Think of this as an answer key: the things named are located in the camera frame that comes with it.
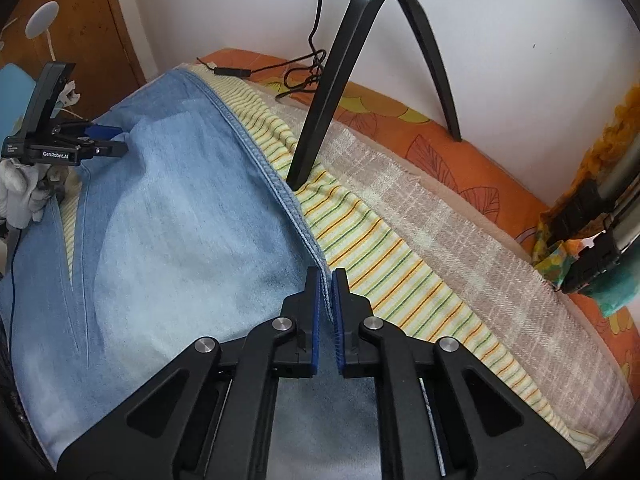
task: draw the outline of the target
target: black tripod leg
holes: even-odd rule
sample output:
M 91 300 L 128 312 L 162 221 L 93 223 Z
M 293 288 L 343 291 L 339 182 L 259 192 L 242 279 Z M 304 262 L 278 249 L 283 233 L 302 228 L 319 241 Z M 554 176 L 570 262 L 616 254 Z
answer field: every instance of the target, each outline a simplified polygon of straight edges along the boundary
M 458 115 L 456 114 L 456 105 L 453 102 L 447 71 L 444 69 L 442 56 L 436 43 L 436 38 L 431 30 L 431 25 L 424 9 L 418 0 L 398 0 L 402 12 L 409 21 L 409 25 L 415 34 L 415 39 L 420 45 L 422 55 L 429 66 L 433 83 L 436 85 L 440 103 L 444 110 L 444 117 L 449 127 L 449 133 L 454 140 L 462 140 L 460 136 L 460 125 L 458 124 Z
M 349 3 L 306 116 L 305 125 L 302 127 L 300 141 L 287 175 L 287 184 L 293 191 L 298 190 L 311 173 L 344 87 L 384 1 L 351 0 Z

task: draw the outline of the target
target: orange bedsheet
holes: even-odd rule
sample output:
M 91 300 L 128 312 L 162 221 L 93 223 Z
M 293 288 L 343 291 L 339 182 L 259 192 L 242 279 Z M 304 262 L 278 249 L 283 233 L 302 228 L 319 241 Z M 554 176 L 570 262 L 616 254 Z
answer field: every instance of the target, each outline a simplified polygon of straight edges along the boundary
M 231 48 L 209 54 L 202 60 L 219 66 L 251 69 L 283 61 Z M 251 81 L 278 92 L 285 91 L 282 78 L 287 69 L 265 70 L 252 75 Z M 308 105 L 313 96 L 297 93 L 292 97 Z M 424 115 L 352 82 L 347 84 L 334 118 L 437 178 L 531 252 L 538 217 L 547 209 L 546 205 L 471 144 L 455 142 L 442 126 Z M 640 335 L 628 310 L 624 308 L 604 319 L 590 298 L 572 294 L 572 300 L 596 327 L 638 399 Z

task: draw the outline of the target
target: triangular cutout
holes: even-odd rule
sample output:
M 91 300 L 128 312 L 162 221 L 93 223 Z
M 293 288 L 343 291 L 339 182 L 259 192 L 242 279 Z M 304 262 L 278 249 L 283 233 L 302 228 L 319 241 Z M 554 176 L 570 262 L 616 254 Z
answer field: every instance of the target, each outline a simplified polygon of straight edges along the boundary
M 475 371 L 466 370 L 464 378 L 487 435 L 502 435 L 522 425 L 520 414 Z
M 179 370 L 143 404 L 129 413 L 127 425 L 152 438 L 160 437 L 169 423 L 188 378 L 187 370 Z

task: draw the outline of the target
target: silver screw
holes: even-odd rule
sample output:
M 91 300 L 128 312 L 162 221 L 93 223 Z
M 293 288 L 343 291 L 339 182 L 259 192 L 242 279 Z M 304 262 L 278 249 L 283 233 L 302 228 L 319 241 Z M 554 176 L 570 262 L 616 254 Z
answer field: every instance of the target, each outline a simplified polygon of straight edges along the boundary
M 216 341 L 210 337 L 201 337 L 194 343 L 194 346 L 198 352 L 206 354 L 216 347 Z
M 293 323 L 288 317 L 277 317 L 271 323 L 271 326 L 274 327 L 278 332 L 284 332 L 285 330 L 289 330 Z
M 440 340 L 440 348 L 442 348 L 445 352 L 455 352 L 458 348 L 460 348 L 460 343 L 457 339 L 452 337 L 443 337 Z
M 379 317 L 369 316 L 364 320 L 364 326 L 366 326 L 369 330 L 379 330 L 384 325 L 384 321 L 382 321 Z

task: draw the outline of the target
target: light blue faded denim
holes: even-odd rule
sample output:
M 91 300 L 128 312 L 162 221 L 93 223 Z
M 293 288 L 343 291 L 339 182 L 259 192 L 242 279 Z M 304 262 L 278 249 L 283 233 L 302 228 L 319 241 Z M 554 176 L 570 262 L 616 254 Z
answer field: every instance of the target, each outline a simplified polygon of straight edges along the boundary
M 15 257 L 15 379 L 51 463 L 196 338 L 247 334 L 319 266 L 319 371 L 280 381 L 268 478 L 380 478 L 373 384 L 337 373 L 322 252 L 235 116 L 174 70 L 100 122 L 123 129 L 129 153 L 79 168 L 72 281 L 55 202 Z

